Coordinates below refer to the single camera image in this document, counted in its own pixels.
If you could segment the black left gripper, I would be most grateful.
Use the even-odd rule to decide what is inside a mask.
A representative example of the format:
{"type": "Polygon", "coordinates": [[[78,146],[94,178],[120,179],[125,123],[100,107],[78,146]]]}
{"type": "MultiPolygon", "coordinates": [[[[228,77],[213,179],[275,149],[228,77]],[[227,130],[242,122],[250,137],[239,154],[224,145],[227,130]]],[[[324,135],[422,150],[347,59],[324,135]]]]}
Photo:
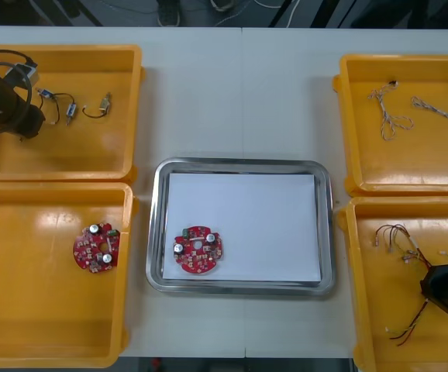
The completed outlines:
{"type": "Polygon", "coordinates": [[[24,118],[16,127],[16,135],[23,140],[30,140],[39,134],[45,121],[45,116],[41,109],[31,105],[24,118]]]}

